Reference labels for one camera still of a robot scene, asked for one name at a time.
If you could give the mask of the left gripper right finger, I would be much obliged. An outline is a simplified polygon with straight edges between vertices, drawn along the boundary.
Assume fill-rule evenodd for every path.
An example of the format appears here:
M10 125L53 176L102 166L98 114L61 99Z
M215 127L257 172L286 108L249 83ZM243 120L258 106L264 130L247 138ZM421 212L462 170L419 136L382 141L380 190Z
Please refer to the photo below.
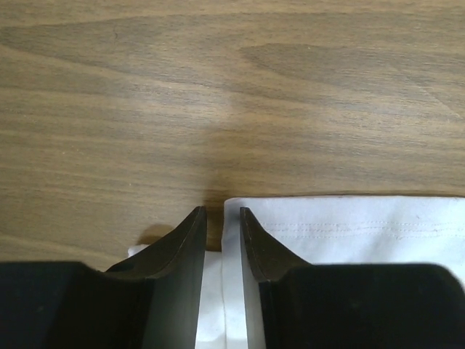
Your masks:
M435 264L313 265L240 210L249 348L462 348L464 290Z

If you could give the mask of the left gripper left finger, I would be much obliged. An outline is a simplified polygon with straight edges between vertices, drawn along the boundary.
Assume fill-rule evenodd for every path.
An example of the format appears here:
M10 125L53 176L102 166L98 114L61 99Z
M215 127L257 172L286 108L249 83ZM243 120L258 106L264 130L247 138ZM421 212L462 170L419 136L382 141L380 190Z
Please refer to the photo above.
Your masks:
M206 250L199 206L170 233L98 271L1 264L3 348L194 348Z

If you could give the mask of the white t shirt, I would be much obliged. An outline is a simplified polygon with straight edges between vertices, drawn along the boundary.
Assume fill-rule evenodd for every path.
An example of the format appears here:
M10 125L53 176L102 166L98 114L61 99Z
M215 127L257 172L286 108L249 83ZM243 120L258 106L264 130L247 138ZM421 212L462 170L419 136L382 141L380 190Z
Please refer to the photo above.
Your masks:
M222 249L205 256L197 348L245 348L239 212L316 264L429 262L464 279L464 200L453 197L231 198Z

